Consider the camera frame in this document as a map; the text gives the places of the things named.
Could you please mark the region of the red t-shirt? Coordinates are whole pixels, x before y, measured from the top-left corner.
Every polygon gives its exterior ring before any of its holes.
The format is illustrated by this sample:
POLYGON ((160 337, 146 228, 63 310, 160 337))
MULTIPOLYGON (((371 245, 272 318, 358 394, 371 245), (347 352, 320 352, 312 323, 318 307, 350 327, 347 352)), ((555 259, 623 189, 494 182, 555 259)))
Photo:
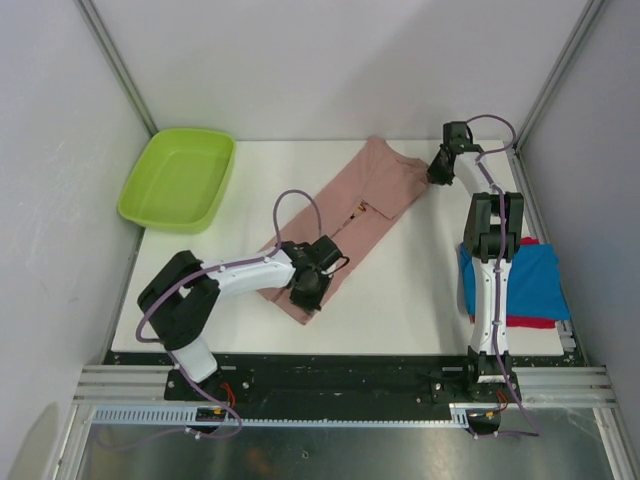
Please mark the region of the red t-shirt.
MULTIPOLYGON (((526 297, 522 293, 533 292, 535 287, 541 286, 541 281, 550 277, 549 266, 552 250, 543 246, 538 239, 524 237, 520 250, 514 258, 509 280, 513 281, 515 291, 509 289, 508 300, 515 301, 518 312, 528 313, 532 310, 526 306, 526 297)), ((475 275, 471 257, 463 247, 460 247, 459 266, 463 279, 464 302, 467 315, 472 323, 475 322, 475 275)), ((508 308, 506 317, 508 327, 523 327, 533 329, 553 329, 555 320, 545 317, 532 317, 513 314, 513 308, 508 308)))

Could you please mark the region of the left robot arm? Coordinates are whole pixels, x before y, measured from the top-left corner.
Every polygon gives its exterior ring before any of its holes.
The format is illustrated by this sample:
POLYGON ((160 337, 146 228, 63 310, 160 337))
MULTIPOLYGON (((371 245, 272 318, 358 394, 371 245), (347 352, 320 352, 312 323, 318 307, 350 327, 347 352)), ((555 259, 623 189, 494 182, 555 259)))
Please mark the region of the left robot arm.
POLYGON ((335 274, 349 263, 326 235, 313 243, 285 241, 252 257, 212 265, 184 250, 144 288, 137 305, 143 323, 185 372, 187 389, 207 400, 219 392, 221 376, 202 332, 219 300, 283 289, 293 306, 315 313, 335 274))

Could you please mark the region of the blue t-shirt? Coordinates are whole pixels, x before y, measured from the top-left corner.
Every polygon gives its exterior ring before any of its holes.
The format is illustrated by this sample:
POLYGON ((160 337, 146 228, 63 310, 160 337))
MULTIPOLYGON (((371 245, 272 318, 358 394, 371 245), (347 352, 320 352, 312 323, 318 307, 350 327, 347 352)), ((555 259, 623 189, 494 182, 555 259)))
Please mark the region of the blue t-shirt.
POLYGON ((569 319, 553 247, 525 237, 508 279, 507 326, 552 329, 569 319))

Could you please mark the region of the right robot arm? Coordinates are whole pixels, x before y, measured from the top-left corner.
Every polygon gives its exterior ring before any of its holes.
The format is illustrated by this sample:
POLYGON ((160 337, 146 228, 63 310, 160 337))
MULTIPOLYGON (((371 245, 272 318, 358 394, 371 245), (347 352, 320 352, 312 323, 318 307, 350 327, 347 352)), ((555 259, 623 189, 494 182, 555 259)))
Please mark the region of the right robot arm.
POLYGON ((459 180, 470 195, 462 250, 471 258, 475 285, 475 319, 468 347, 470 370, 461 376, 463 393, 484 401, 498 384, 512 385, 512 360, 507 340, 509 276, 522 239, 524 197, 505 189, 474 139, 470 122, 447 122, 439 151, 427 169, 433 185, 459 180))

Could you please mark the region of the pink t-shirt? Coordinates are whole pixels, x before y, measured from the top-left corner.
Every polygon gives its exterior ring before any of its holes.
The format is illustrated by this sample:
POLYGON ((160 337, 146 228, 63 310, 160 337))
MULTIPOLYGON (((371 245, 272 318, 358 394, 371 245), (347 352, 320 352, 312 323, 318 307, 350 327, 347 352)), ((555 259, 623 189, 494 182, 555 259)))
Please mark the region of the pink t-shirt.
POLYGON ((427 164, 393 150, 385 140, 369 138, 355 157, 280 228, 284 241, 313 243, 325 234, 350 259, 333 275, 322 304, 427 189, 427 164))

